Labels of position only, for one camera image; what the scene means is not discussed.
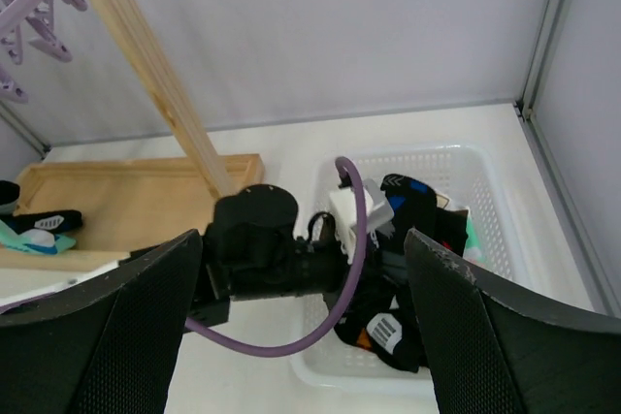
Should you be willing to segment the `black white-striped sock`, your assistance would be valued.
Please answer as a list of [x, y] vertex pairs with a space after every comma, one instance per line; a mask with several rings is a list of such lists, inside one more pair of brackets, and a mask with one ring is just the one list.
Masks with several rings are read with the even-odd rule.
[[429, 365], [405, 285], [356, 294], [335, 332], [343, 343], [367, 350], [397, 370], [416, 373]]

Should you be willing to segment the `argyle red orange sock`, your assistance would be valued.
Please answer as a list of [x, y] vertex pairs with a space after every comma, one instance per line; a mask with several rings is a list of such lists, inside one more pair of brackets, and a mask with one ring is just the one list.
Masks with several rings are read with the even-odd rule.
[[469, 212], [436, 208], [436, 223], [432, 239], [458, 256], [464, 254], [468, 240]]

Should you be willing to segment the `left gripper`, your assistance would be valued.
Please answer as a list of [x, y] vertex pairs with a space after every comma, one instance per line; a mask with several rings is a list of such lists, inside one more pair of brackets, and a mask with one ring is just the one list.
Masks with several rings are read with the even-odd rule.
[[255, 184], [218, 200], [202, 236], [199, 276], [188, 317], [205, 327], [229, 319], [232, 301], [340, 292], [350, 269], [340, 209], [328, 207], [294, 235], [298, 203], [288, 191]]

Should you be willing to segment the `green white sock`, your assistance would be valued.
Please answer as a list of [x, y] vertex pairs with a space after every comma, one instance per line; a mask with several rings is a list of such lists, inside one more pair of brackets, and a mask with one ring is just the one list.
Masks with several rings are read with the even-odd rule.
[[1, 222], [1, 245], [13, 251], [34, 255], [57, 255], [72, 249], [76, 241], [64, 235], [31, 229], [16, 233], [5, 222]]

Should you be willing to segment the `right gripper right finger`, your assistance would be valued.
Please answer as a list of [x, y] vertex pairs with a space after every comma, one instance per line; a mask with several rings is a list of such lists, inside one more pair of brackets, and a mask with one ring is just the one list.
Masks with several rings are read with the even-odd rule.
[[536, 293], [412, 229], [409, 288], [441, 413], [617, 413], [620, 321]]

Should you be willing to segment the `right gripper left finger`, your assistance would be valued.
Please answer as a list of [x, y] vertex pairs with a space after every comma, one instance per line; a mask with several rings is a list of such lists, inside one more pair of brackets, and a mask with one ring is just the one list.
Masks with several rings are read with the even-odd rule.
[[161, 413], [201, 263], [188, 231], [1, 315], [4, 413]]

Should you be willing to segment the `black blue sport sock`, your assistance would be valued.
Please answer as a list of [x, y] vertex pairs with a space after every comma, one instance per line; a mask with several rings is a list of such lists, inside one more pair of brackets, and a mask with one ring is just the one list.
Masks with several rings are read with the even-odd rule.
[[22, 234], [31, 229], [65, 234], [83, 226], [78, 210], [56, 210], [39, 213], [16, 214], [20, 187], [8, 180], [1, 181], [1, 220], [13, 231]]

